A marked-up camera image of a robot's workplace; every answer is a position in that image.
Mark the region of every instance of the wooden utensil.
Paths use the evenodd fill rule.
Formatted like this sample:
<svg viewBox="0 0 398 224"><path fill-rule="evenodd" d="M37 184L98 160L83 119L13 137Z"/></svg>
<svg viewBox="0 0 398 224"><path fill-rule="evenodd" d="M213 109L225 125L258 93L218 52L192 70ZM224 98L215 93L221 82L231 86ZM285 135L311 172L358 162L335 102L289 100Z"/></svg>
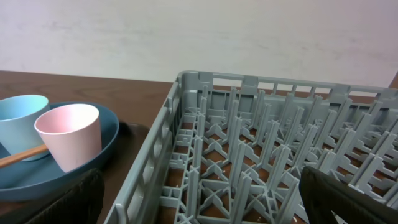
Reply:
<svg viewBox="0 0 398 224"><path fill-rule="evenodd" d="M7 156L5 158L0 159L0 168L3 168L8 165L11 165L13 163L19 162L23 159L30 157L30 156L38 155L42 152L45 152L46 150L47 150L47 146L43 144L41 146L36 146L36 147L26 150L24 152L20 152L18 154Z"/></svg>

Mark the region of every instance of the cup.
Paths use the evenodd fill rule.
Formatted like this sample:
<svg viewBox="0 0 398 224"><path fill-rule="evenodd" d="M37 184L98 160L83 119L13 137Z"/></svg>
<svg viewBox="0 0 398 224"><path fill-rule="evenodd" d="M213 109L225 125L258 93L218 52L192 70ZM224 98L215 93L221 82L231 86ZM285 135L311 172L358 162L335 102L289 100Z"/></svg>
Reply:
<svg viewBox="0 0 398 224"><path fill-rule="evenodd" d="M0 143L11 155L44 144L34 123L49 109L49 100L40 95L21 95L0 100ZM48 153L43 152L23 161L40 159Z"/></svg>
<svg viewBox="0 0 398 224"><path fill-rule="evenodd" d="M54 108L37 118L35 129L64 172L80 167L102 150L100 112L92 105Z"/></svg>

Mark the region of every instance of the blue plate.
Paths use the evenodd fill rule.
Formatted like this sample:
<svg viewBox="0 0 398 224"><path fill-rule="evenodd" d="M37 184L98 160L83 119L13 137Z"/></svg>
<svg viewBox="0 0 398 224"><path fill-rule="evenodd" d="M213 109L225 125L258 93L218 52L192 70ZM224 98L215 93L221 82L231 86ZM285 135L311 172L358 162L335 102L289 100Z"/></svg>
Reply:
<svg viewBox="0 0 398 224"><path fill-rule="evenodd" d="M50 105L50 108L73 103L86 103L98 108L99 119L101 120L102 152L86 164L67 173L61 170L50 154L36 161L17 162L5 168L0 168L0 201L23 201L39 198L68 183L85 171L100 168L110 157L119 131L118 117L108 108L96 103L54 103ZM0 144L0 158L7 156L9 156L9 153Z"/></svg>

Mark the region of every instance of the plate rim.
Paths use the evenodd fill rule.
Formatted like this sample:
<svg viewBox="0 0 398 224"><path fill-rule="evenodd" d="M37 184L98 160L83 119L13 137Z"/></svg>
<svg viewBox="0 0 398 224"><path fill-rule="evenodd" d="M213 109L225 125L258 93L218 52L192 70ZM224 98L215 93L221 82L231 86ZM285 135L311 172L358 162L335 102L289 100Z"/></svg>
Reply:
<svg viewBox="0 0 398 224"><path fill-rule="evenodd" d="M108 148L110 147L110 145L111 145L111 144L115 141L115 139L117 138L118 133L119 133L119 129L120 129L119 118L118 118L118 116L117 116L111 109L109 109L109 108L107 108L106 106L103 106L103 105L101 105L101 104L98 104L98 103L92 103L92 102L86 102L86 101L66 101L66 102L59 102L59 103L50 103L49 106L51 107L51 106L55 106L55 105L70 105L70 104L75 104L75 103L85 103L85 104L90 104L90 105L93 105L93 106L99 106L99 107L103 107L103 108L105 108L105 109L107 109L108 111L111 112L112 116L113 116L114 119L117 121L117 122L116 122L117 125L116 125L116 132L115 132L115 134L113 135L112 139L109 141L108 145L106 145L96 157L90 159L89 161L85 162L85 163L82 164L81 166L79 166L79 167L77 167L77 168L75 168L75 169L73 169L73 170L71 170L71 171L69 171L69 172L64 173L64 174L61 175L60 177L55 177L55 178L52 178L52 179L49 179L49 180L45 180L45 181L40 182L40 183L30 184L30 185L26 185L26 186L22 186L22 187L0 188L0 193L7 192L7 191L11 191L11 190L19 190L19 189L28 188L28 187L34 187L34 186L36 186L36 185L44 184L44 183L51 182L51 181L56 180L56 179L61 178L61 177L65 177L66 175L70 175L72 172L75 172L75 171L78 170L79 168L81 168L81 167L87 165L88 163L90 163L91 161L95 160L95 159L96 159L97 157L99 157L102 153L104 153L104 151L105 151L106 149L108 149Z"/></svg>

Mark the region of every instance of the pink cup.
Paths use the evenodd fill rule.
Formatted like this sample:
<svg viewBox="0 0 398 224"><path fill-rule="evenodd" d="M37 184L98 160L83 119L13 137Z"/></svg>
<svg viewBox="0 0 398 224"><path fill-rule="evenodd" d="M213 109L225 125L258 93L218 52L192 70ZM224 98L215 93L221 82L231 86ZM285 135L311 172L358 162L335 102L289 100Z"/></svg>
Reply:
<svg viewBox="0 0 398 224"><path fill-rule="evenodd" d="M54 108L37 118L35 129L64 172L80 167L102 150L100 112L95 106Z"/></svg>

